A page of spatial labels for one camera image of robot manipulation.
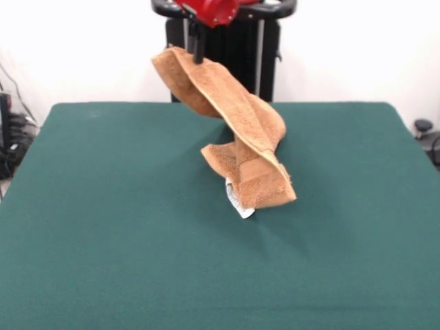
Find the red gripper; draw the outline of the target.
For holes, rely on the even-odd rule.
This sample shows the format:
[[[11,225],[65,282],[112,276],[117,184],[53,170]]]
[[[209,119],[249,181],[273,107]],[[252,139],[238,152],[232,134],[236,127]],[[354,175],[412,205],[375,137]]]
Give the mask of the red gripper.
[[[237,0],[177,0],[175,3],[189,17],[209,28],[218,25],[228,25],[237,15],[239,1]],[[206,28],[197,26],[197,22],[188,20],[188,38],[186,49],[193,52],[195,64],[204,60],[206,44]]]

